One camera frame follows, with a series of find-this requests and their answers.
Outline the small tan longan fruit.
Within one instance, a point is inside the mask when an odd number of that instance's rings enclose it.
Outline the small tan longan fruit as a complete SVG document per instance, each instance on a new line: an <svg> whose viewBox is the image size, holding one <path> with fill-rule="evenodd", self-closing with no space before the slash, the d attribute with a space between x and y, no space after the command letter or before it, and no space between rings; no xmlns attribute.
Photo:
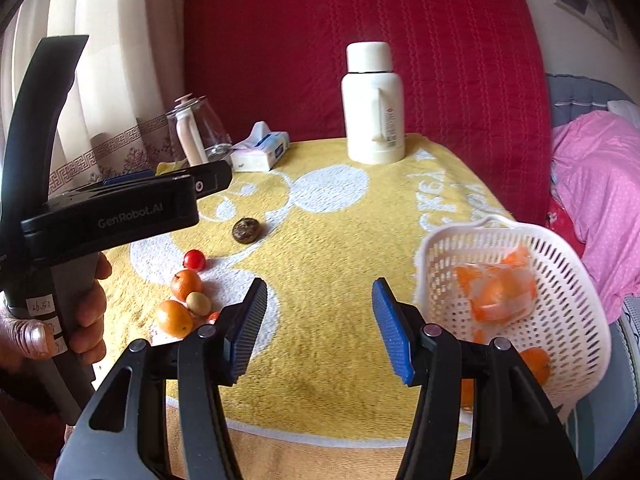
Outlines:
<svg viewBox="0 0 640 480"><path fill-rule="evenodd" d="M197 318L207 318L213 310L212 303L204 292L190 292L186 296L186 306Z"/></svg>

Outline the white plastic basket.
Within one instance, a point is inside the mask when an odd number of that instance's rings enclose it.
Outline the white plastic basket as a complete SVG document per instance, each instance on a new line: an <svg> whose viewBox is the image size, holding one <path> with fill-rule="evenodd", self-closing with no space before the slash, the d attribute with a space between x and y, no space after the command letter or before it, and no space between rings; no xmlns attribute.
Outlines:
<svg viewBox="0 0 640 480"><path fill-rule="evenodd" d="M562 237L491 214L441 226L416 253L423 317L459 339L503 337L528 353L544 392L567 419L597 387L611 335L582 260Z"/></svg>

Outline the yellow cartoon towel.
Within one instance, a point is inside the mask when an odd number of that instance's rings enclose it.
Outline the yellow cartoon towel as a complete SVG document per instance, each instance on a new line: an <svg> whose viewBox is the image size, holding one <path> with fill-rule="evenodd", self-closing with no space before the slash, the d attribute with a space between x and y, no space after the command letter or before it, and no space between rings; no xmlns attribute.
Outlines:
<svg viewBox="0 0 640 480"><path fill-rule="evenodd" d="M487 186L423 136L408 137L403 160L380 166L352 162L345 141L334 139L293 144L273 170L237 174L198 208L192 228L108 252L107 361L134 339L167 341L156 307L183 255L198 249L215 306L240 301L255 278L268 287L247 372L221 393L233 429L323 446L403 444L416 392L392 371L371 286L386 278L410 301L414 256L428 234L503 213ZM243 217L262 224L252 244L232 237Z"/></svg>

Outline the grey bed frame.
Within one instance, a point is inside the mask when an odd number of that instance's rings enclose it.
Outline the grey bed frame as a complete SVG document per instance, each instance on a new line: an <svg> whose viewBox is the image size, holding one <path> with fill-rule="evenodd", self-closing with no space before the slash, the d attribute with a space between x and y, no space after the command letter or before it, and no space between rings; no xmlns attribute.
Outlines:
<svg viewBox="0 0 640 480"><path fill-rule="evenodd" d="M614 84L586 76L548 74L547 84L553 128L594 110L608 110L608 101L631 102Z"/></svg>

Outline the pink dotted duvet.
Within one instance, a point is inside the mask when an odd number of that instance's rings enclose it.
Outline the pink dotted duvet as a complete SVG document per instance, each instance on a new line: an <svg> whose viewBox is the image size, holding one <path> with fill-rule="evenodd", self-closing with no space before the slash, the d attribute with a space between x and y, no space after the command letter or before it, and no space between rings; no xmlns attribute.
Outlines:
<svg viewBox="0 0 640 480"><path fill-rule="evenodd" d="M613 323L625 298L639 293L639 130L605 110L579 116L553 130L551 170Z"/></svg>

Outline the dark brown passion fruit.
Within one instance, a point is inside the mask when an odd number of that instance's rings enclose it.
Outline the dark brown passion fruit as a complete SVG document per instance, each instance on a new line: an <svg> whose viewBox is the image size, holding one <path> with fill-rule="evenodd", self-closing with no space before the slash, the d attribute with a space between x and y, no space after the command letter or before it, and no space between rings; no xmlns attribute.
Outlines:
<svg viewBox="0 0 640 480"><path fill-rule="evenodd" d="M256 242L262 232L262 224L255 218L243 217L232 226L233 239L243 245Z"/></svg>

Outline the red quilted headboard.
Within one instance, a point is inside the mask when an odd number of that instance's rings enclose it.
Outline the red quilted headboard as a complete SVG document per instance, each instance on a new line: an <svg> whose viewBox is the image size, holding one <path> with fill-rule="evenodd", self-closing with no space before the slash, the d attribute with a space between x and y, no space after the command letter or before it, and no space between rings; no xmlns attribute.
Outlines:
<svg viewBox="0 0 640 480"><path fill-rule="evenodd" d="M184 47L186 90L236 140L262 121L380 144L397 122L544 221L550 110L526 0L184 0Z"/></svg>

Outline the red cherry tomato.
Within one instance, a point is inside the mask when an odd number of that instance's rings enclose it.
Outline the red cherry tomato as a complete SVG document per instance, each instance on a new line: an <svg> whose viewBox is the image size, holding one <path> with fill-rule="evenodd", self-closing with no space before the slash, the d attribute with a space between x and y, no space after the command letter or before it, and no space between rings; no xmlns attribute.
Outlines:
<svg viewBox="0 0 640 480"><path fill-rule="evenodd" d="M183 255L182 266L194 272L201 272L207 266L207 258L200 250L190 249Z"/></svg>

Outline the bag of orange slices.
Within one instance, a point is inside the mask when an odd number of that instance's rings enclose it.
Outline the bag of orange slices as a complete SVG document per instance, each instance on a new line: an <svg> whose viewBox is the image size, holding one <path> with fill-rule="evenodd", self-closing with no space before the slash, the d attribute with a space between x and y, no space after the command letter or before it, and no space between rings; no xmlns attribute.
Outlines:
<svg viewBox="0 0 640 480"><path fill-rule="evenodd" d="M468 263L456 267L456 278L469 301L474 322L506 325L526 318L535 307L537 287L532 256L520 245L498 263Z"/></svg>

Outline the patterned beige curtain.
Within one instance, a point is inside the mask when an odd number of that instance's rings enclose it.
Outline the patterned beige curtain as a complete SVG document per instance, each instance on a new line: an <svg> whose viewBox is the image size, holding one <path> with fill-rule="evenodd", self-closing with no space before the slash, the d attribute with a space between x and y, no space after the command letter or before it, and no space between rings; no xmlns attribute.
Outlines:
<svg viewBox="0 0 640 480"><path fill-rule="evenodd" d="M56 195L171 162L166 112L184 92L184 0L24 0L1 36L1 128L44 37L85 35L58 118Z"/></svg>

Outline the orange mandarin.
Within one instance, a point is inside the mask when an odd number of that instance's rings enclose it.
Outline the orange mandarin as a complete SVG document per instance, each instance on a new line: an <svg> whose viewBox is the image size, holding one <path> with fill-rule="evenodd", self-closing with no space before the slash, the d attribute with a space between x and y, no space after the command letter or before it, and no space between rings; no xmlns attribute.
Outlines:
<svg viewBox="0 0 640 480"><path fill-rule="evenodd" d="M193 270L183 269L171 279L170 290L172 296L185 302L191 292L202 292L203 283L200 276Z"/></svg>
<svg viewBox="0 0 640 480"><path fill-rule="evenodd" d="M156 307L156 324L165 334L175 338L184 338L193 330L190 311L176 300L162 301Z"/></svg>

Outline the tissue pack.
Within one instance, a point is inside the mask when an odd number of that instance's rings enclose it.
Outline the tissue pack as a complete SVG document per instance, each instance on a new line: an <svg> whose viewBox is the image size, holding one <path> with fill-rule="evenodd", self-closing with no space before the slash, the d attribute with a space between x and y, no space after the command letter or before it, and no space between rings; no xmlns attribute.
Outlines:
<svg viewBox="0 0 640 480"><path fill-rule="evenodd" d="M236 172L269 172L289 147L286 131L273 131L266 122L255 122L250 135L232 146L232 168Z"/></svg>

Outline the cream thermos flask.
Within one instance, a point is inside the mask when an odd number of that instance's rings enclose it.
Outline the cream thermos flask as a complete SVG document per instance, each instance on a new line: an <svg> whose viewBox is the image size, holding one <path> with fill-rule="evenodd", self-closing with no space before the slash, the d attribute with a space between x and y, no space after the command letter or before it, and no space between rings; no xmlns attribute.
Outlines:
<svg viewBox="0 0 640 480"><path fill-rule="evenodd" d="M405 105L390 45L361 41L346 48L341 82L347 154L354 162L386 165L405 157Z"/></svg>

